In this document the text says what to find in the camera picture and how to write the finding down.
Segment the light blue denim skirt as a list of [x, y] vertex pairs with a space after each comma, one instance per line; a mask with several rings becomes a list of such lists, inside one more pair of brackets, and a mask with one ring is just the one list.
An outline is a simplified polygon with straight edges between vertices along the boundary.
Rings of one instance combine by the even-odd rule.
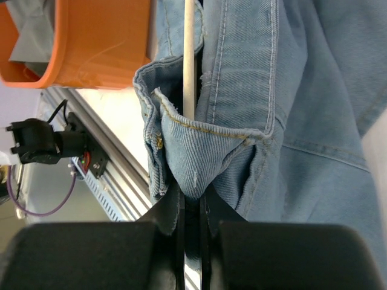
[[209, 184], [251, 222], [341, 224], [386, 272], [361, 139], [386, 108], [385, 1], [196, 1], [202, 88], [182, 116], [184, 2], [157, 1], [158, 53], [133, 79], [149, 191]]

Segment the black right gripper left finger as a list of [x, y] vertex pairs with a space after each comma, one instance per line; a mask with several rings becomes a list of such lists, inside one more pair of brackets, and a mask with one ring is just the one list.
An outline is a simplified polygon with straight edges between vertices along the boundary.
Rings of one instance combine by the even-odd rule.
[[184, 195], [177, 183], [135, 222], [34, 224], [1, 262], [2, 289], [183, 289]]

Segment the cream hanger of denim skirt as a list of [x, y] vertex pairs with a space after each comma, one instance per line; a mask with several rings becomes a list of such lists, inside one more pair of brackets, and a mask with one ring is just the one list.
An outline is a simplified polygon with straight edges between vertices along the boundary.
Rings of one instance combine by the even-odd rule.
[[196, 108], [195, 1], [184, 2], [183, 115], [194, 120]]

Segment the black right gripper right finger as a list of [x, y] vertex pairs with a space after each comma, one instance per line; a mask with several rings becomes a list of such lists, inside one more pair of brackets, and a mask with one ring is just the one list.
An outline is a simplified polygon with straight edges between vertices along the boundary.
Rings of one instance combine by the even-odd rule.
[[200, 199], [203, 289], [384, 289], [364, 240], [328, 224], [248, 222], [210, 185]]

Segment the grey pleated skirt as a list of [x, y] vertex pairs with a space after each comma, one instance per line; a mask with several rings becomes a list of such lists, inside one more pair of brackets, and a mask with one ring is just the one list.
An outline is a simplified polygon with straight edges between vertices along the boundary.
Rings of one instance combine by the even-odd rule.
[[55, 2], [18, 0], [7, 1], [6, 6], [19, 33], [9, 61], [43, 76], [54, 45]]

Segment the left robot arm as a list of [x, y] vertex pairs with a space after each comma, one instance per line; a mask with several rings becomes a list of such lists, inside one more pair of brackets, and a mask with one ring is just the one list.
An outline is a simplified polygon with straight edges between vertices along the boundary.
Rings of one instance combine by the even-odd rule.
[[87, 137], [68, 123], [55, 130], [47, 121], [28, 118], [1, 128], [1, 165], [40, 163], [53, 165], [63, 158], [82, 156]]

